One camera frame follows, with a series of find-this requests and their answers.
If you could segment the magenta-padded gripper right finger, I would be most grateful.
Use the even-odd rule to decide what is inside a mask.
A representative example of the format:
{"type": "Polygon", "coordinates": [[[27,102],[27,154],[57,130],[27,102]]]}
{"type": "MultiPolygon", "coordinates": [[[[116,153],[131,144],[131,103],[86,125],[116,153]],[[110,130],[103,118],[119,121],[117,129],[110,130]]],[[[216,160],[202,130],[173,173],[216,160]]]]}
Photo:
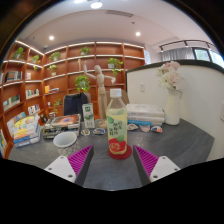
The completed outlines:
{"type": "Polygon", "coordinates": [[[136,145],[133,156],[143,186],[180,170],[167,156],[158,157],[136,145]]]}

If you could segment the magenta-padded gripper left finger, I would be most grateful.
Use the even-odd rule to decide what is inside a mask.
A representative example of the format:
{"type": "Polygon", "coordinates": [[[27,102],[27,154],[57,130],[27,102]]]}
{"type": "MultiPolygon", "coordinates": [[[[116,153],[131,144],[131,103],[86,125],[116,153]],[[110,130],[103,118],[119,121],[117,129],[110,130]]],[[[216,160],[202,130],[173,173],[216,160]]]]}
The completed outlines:
{"type": "Polygon", "coordinates": [[[68,157],[59,156],[45,168],[45,171],[82,186],[93,155],[94,147],[90,145],[68,157]]]}

